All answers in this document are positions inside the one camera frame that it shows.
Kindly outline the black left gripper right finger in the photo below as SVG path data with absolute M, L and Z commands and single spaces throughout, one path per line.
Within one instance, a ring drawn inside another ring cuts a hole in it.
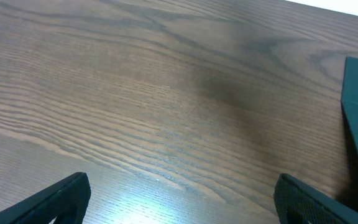
M 273 199 L 281 224 L 358 224 L 358 212 L 289 174 L 280 174 Z

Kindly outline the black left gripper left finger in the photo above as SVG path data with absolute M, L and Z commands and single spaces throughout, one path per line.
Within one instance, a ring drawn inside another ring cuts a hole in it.
M 91 197 L 88 176 L 76 172 L 0 212 L 0 223 L 81 224 Z

